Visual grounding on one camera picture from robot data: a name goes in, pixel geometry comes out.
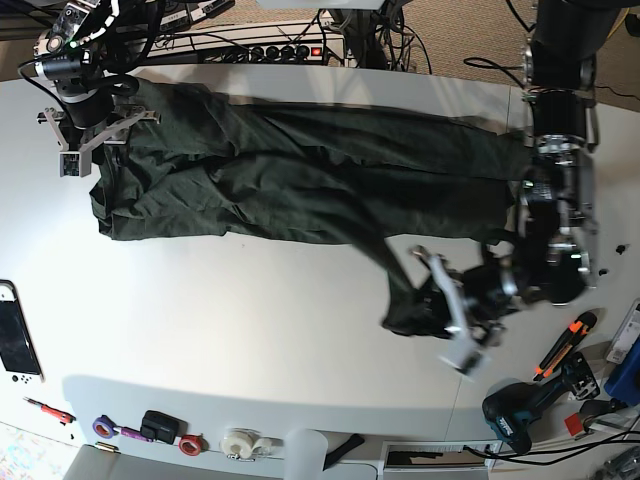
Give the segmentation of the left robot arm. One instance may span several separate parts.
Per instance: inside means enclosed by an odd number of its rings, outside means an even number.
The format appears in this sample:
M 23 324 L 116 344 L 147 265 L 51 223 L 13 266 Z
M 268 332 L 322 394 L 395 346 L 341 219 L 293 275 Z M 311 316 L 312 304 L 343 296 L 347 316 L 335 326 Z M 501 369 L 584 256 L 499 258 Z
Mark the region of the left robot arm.
M 517 189 L 512 229 L 488 235 L 511 250 L 496 257 L 482 246 L 481 264 L 458 273 L 417 248 L 429 277 L 387 319 L 389 330 L 482 348 L 498 337 L 503 317 L 538 302 L 568 304 L 594 283 L 597 53 L 624 8 L 622 1 L 538 3 L 522 82 L 532 159 Z

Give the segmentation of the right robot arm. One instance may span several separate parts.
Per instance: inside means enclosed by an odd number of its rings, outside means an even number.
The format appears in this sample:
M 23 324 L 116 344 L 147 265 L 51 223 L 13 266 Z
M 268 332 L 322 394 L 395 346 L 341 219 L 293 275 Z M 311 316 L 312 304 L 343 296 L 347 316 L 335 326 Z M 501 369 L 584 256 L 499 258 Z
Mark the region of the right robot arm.
M 39 113 L 60 147 L 64 176 L 89 174 L 94 151 L 127 144 L 131 128 L 160 116 L 129 103 L 132 76 L 160 34 L 163 1 L 69 1 L 41 34 L 19 76 L 56 103 Z

